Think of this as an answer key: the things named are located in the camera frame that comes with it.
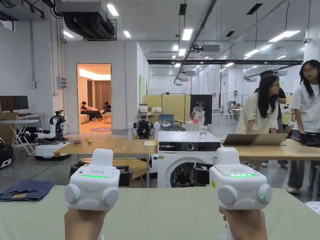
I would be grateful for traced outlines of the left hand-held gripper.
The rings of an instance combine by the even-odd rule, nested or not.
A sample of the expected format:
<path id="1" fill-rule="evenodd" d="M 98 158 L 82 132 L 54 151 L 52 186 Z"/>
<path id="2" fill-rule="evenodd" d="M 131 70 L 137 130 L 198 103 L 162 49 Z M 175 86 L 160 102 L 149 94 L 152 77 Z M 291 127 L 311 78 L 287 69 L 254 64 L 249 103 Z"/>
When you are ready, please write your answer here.
<path id="1" fill-rule="evenodd" d="M 119 187 L 129 186 L 133 172 L 128 165 L 113 166 L 113 151 L 97 148 L 91 162 L 78 161 L 79 169 L 65 189 L 69 208 L 110 211 L 119 198 Z"/>

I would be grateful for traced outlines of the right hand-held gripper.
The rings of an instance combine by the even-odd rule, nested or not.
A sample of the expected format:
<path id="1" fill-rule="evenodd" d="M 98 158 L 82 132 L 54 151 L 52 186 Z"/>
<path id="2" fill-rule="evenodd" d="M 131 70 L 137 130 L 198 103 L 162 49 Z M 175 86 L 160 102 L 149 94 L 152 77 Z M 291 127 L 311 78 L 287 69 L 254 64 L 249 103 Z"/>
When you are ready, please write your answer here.
<path id="1" fill-rule="evenodd" d="M 217 150 L 216 164 L 197 162 L 192 177 L 197 184 L 211 187 L 219 206 L 228 210 L 264 209 L 272 199 L 267 178 L 254 165 L 240 162 L 232 147 Z"/>

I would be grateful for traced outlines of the person's left hand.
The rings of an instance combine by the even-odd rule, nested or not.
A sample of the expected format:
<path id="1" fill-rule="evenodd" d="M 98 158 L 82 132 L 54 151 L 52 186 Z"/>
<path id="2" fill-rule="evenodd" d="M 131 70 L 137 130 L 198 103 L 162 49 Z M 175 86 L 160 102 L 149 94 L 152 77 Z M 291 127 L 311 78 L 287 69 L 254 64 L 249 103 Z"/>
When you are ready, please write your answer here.
<path id="1" fill-rule="evenodd" d="M 108 211 L 69 208 L 64 215 L 66 240 L 98 240 Z"/>

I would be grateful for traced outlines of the person's right hand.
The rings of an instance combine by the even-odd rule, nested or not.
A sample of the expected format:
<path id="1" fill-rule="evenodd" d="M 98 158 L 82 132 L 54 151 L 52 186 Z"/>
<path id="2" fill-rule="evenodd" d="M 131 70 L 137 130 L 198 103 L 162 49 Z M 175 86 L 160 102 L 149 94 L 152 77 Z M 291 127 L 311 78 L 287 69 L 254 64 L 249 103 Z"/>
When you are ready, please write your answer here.
<path id="1" fill-rule="evenodd" d="M 228 222 L 234 240 L 267 240 L 263 210 L 228 210 L 219 207 L 223 219 Z"/>

